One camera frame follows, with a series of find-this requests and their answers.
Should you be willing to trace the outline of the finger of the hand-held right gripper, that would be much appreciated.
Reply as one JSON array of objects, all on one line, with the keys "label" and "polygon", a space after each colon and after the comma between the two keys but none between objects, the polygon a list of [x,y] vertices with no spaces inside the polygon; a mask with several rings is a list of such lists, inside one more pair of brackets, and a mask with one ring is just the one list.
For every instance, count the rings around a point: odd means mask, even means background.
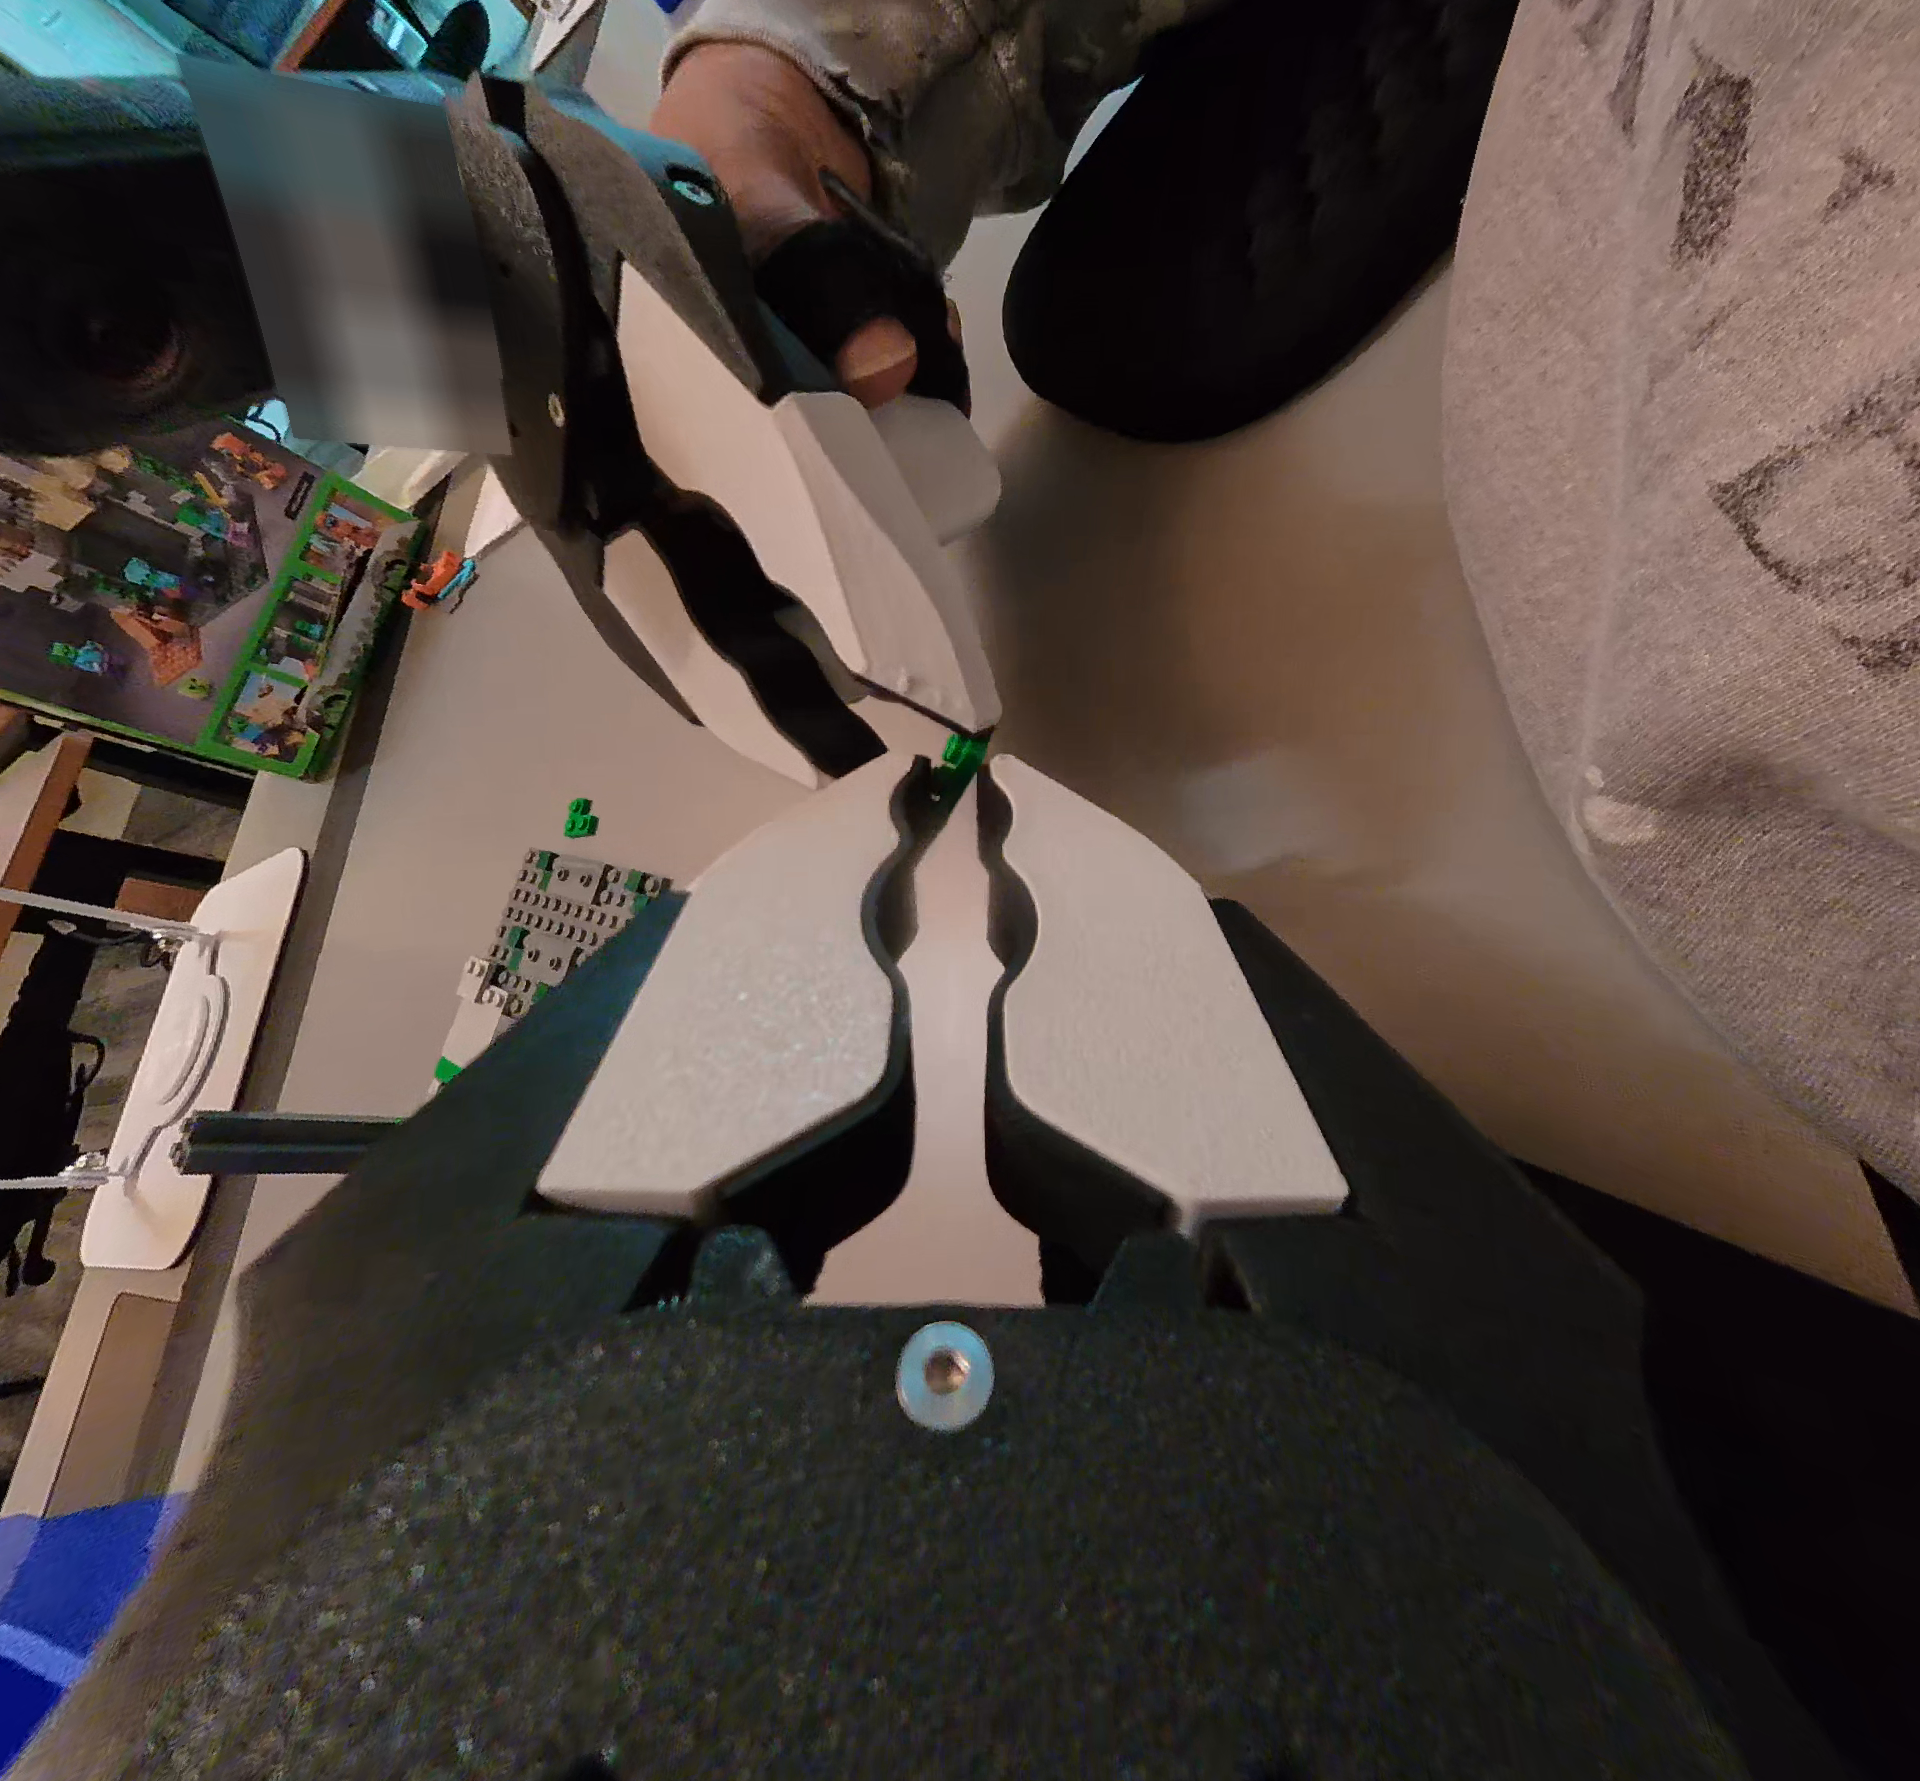
[{"label": "finger of the hand-held right gripper", "polygon": [[947,537],[986,521],[1000,475],[951,405],[846,394],[762,403],[632,264],[616,338],[640,443],[678,491],[732,521],[858,682],[953,731],[999,725],[1000,698]]},{"label": "finger of the hand-held right gripper", "polygon": [[704,731],[798,785],[841,782],[889,751],[819,618],[711,503],[675,491],[599,500],[603,595]]}]

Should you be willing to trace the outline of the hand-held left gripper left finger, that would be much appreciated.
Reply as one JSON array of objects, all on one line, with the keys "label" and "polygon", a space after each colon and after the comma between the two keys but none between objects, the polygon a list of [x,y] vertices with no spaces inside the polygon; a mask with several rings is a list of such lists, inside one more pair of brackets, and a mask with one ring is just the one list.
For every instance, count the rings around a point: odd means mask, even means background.
[{"label": "hand-held left gripper left finger", "polygon": [[906,1067],[889,897],[918,759],[881,755],[746,835],[692,884],[543,1166],[543,1201],[711,1219],[765,1170],[875,1110]]}]

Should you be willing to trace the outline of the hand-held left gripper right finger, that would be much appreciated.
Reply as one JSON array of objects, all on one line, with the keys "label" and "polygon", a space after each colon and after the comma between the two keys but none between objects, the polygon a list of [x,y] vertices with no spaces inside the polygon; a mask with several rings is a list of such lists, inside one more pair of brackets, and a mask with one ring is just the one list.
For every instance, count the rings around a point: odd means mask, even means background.
[{"label": "hand-held left gripper right finger", "polygon": [[1033,1234],[1338,1213],[1347,1179],[1200,884],[1013,755],[978,790],[999,1202]]}]

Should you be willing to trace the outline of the grey and orange lego build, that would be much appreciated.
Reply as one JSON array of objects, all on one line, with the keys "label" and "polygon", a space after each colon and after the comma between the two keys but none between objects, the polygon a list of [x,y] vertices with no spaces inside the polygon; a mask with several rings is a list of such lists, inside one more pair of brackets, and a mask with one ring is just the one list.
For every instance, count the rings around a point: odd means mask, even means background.
[{"label": "grey and orange lego build", "polygon": [[[429,1098],[518,1027],[635,916],[675,890],[659,872],[526,849],[490,939],[463,964]],[[203,1110],[188,1116],[165,1159],[188,1178],[342,1175],[398,1124],[400,1116]]]}]

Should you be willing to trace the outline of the lego set box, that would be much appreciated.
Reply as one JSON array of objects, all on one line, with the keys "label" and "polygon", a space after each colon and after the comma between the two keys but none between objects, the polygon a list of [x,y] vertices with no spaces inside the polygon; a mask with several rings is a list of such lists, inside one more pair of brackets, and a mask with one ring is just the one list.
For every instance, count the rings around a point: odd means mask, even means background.
[{"label": "lego set box", "polygon": [[414,513],[247,425],[1,456],[1,698],[315,779],[424,545]]}]

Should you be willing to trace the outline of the person's right hand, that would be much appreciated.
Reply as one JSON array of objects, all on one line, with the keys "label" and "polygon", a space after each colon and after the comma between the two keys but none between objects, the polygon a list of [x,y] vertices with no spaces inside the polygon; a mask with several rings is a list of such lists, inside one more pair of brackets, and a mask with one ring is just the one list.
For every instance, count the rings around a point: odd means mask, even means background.
[{"label": "person's right hand", "polygon": [[875,215],[866,143],[816,83],[765,45],[700,43],[665,70],[645,129],[706,162],[761,300],[839,387],[870,411],[905,395],[934,270]]}]

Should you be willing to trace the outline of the white stand base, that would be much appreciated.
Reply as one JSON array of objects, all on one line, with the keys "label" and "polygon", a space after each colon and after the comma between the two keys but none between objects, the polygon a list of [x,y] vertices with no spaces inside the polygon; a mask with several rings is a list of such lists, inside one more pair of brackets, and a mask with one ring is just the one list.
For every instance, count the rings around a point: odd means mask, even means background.
[{"label": "white stand base", "polygon": [[87,1195],[83,1270],[157,1275],[187,1255],[212,1173],[183,1170],[174,1156],[196,1115],[236,1108],[306,870],[301,849],[283,849],[222,881],[185,921],[4,890],[7,904],[121,930],[172,956],[109,1146],[69,1167],[4,1173],[5,1195]]}]

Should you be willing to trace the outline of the black office chair seat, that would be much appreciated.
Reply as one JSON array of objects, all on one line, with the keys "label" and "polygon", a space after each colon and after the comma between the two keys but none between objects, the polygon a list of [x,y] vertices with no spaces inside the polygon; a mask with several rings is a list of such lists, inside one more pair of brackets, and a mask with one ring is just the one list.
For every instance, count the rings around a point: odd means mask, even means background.
[{"label": "black office chair seat", "polygon": [[1253,425],[1447,257],[1519,0],[1222,0],[1143,53],[1005,283],[1023,384],[1143,443]]}]

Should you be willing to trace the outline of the grey spotted sweatshirt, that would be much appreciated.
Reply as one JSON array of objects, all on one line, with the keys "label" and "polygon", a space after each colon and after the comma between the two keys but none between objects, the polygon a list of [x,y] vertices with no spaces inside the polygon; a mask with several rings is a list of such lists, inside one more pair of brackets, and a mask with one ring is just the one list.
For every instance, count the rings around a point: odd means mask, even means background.
[{"label": "grey spotted sweatshirt", "polygon": [[1917,0],[1519,0],[1444,488],[1549,809],[1695,1012],[1915,1195]]}]

